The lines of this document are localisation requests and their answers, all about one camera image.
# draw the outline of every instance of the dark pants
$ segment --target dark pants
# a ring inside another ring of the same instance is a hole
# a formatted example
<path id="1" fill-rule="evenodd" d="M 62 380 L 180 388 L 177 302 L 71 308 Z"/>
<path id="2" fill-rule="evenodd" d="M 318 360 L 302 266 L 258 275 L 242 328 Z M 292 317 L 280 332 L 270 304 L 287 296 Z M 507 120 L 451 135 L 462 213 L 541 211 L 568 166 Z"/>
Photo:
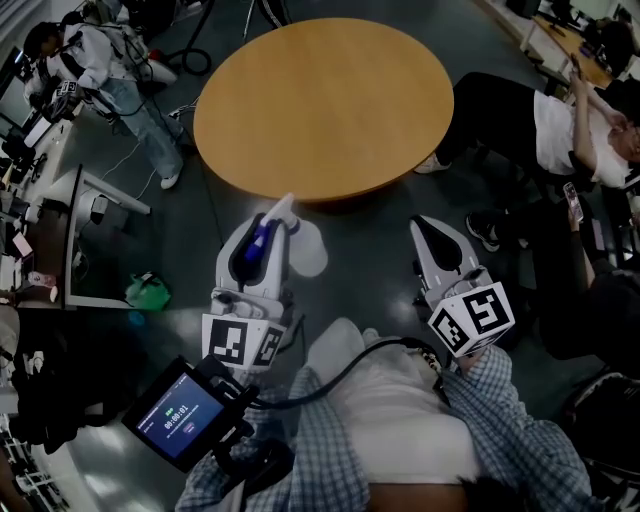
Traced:
<path id="1" fill-rule="evenodd" d="M 260 12 L 273 28 L 280 28 L 288 25 L 287 17 L 280 0 L 257 0 Z"/>
<path id="2" fill-rule="evenodd" d="M 592 339 L 593 329 L 589 318 L 585 318 L 589 308 L 584 252 L 596 272 L 609 268 L 607 262 L 599 259 L 591 208 L 583 199 L 580 203 L 585 219 L 579 237 L 571 233 L 564 200 L 557 204 L 538 201 L 495 219 L 495 234 L 501 242 L 518 238 L 529 241 L 536 276 L 534 307 L 540 316 L 540 335 L 548 352 L 557 359 L 598 354 L 597 340 Z"/>
<path id="3" fill-rule="evenodd" d="M 462 77 L 453 88 L 451 125 L 436 149 L 440 163 L 450 164 L 479 141 L 527 172 L 540 169 L 534 93 L 534 89 L 484 73 Z"/>

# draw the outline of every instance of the gray floor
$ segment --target gray floor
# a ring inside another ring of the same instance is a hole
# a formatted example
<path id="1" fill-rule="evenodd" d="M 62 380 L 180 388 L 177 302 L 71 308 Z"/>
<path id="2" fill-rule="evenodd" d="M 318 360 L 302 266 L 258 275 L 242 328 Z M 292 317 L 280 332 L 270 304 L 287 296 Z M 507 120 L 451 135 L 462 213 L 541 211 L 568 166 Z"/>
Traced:
<path id="1" fill-rule="evenodd" d="M 465 73 L 484 71 L 542 87 L 540 78 L 518 48 L 471 0 L 289 0 L 294 20 L 344 16 L 379 21 L 414 36 L 441 60 L 452 82 Z M 206 49 L 219 65 L 241 45 L 248 2 L 217 0 L 197 46 Z M 155 44 L 167 52 L 184 46 L 196 19 L 168 30 Z M 258 13 L 250 37 L 268 30 Z M 158 96 L 164 111 L 190 103 L 198 96 L 206 77 L 182 75 L 179 82 Z M 183 118 L 190 128 L 191 116 Z M 82 161 L 93 173 L 102 174 L 134 146 L 131 137 L 114 136 L 99 119 L 86 117 L 81 137 L 71 152 L 69 165 Z M 472 153 L 443 173 L 409 174 L 398 183 L 361 201 L 350 211 L 322 213 L 299 208 L 302 217 L 322 231 L 329 265 L 319 280 L 292 274 L 298 309 L 306 315 L 307 339 L 312 340 L 335 318 L 346 316 L 358 326 L 376 327 L 382 334 L 419 336 L 437 344 L 424 331 L 411 305 L 418 283 L 412 273 L 413 247 L 408 230 L 411 215 L 437 217 L 463 231 L 464 215 L 490 207 L 504 190 L 507 164 L 490 155 L 482 168 L 473 165 Z M 144 155 L 136 154 L 108 180 L 133 195 L 141 190 L 151 171 Z M 153 207 L 149 218 L 133 218 L 127 235 L 113 254 L 119 257 L 119 273 L 157 270 L 170 284 L 173 300 L 169 311 L 147 315 L 137 334 L 148 353 L 140 385 L 149 382 L 177 354 L 196 361 L 200 352 L 200 315 L 208 307 L 214 284 L 214 265 L 220 237 L 270 203 L 251 197 L 206 173 L 222 233 L 218 233 L 205 181 L 197 159 L 191 159 L 175 190 L 163 192 L 157 179 L 144 196 Z M 488 255 L 477 247 L 481 261 L 498 278 L 517 279 L 533 285 L 529 255 Z M 126 313 L 86 313 L 95 326 L 127 324 Z M 574 383 L 601 367 L 594 358 L 568 362 L 551 359 L 539 340 L 530 336 L 512 353 L 514 382 L 530 412 L 553 417 Z M 118 361 L 114 359 L 114 372 Z M 84 429 L 70 443 L 78 467 L 94 485 L 104 510 L 171 510 L 184 476 L 147 450 L 119 424 Z"/>

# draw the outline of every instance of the white sneaker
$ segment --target white sneaker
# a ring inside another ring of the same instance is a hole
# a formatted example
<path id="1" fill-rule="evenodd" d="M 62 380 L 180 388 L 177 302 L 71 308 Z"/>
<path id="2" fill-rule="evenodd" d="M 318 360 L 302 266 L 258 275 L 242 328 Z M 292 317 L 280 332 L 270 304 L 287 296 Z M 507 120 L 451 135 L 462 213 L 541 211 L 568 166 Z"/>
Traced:
<path id="1" fill-rule="evenodd" d="M 362 338 L 364 339 L 365 345 L 371 345 L 377 339 L 380 339 L 380 335 L 378 331 L 376 331 L 373 327 L 367 327 L 364 331 L 362 331 Z"/>
<path id="2" fill-rule="evenodd" d="M 418 174 L 429 174 L 430 172 L 434 172 L 434 171 L 444 171 L 449 167 L 451 167 L 451 164 L 442 165 L 440 162 L 438 162 L 438 157 L 434 152 L 434 153 L 431 153 L 431 156 L 429 158 L 427 158 L 418 167 L 416 167 L 413 170 L 413 172 Z"/>
<path id="3" fill-rule="evenodd" d="M 171 178 L 162 178 L 162 180 L 160 181 L 160 186 L 162 187 L 162 190 L 169 190 L 176 183 L 178 183 L 178 180 L 180 179 L 181 174 L 182 174 L 182 169 L 180 169 L 177 173 L 171 176 Z"/>

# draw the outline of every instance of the white desk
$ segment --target white desk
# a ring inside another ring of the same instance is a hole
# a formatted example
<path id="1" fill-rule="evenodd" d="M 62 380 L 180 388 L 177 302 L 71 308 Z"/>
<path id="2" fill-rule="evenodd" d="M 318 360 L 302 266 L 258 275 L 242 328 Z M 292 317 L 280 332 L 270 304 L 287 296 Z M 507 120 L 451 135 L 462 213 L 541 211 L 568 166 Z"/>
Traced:
<path id="1" fill-rule="evenodd" d="M 78 115 L 81 111 L 82 105 L 74 111 L 74 114 Z M 70 121 L 61 121 L 49 130 L 36 145 L 36 157 L 39 157 L 42 153 L 47 153 L 47 160 L 42 166 L 40 178 L 35 183 L 30 183 L 29 180 L 32 173 L 31 171 L 27 173 L 21 186 L 16 187 L 16 195 L 30 203 L 37 201 L 39 198 L 46 198 L 60 201 L 69 206 L 70 214 L 67 234 L 65 235 L 67 238 L 64 244 L 65 258 L 62 270 L 64 283 L 61 283 L 61 291 L 64 294 L 62 305 L 64 307 L 89 306 L 127 309 L 131 306 L 124 301 L 75 295 L 71 291 L 71 264 L 74 256 L 73 242 L 75 240 L 78 203 L 80 196 L 86 190 L 95 189 L 111 201 L 134 212 L 149 215 L 151 208 L 86 171 L 74 170 L 62 174 L 61 162 L 68 142 L 74 135 L 77 135 L 77 130 Z"/>

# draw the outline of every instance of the smartphone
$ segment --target smartphone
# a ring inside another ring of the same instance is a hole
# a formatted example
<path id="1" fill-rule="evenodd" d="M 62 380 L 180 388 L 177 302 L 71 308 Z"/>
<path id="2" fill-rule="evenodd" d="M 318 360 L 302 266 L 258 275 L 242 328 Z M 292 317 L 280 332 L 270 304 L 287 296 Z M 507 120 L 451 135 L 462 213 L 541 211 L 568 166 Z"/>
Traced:
<path id="1" fill-rule="evenodd" d="M 574 53 L 571 54 L 571 64 L 573 64 L 573 69 L 578 73 L 578 78 L 582 80 L 582 68 L 580 67 L 580 62 L 578 62 L 578 57 Z"/>
<path id="2" fill-rule="evenodd" d="M 573 186 L 573 183 L 568 182 L 562 187 L 562 190 L 564 191 L 564 196 L 567 198 L 567 203 L 569 203 L 569 208 L 574 218 L 578 222 L 582 222 L 584 220 L 584 212 L 582 211 L 582 206 L 580 206 L 580 199 L 578 198 L 576 187 Z"/>

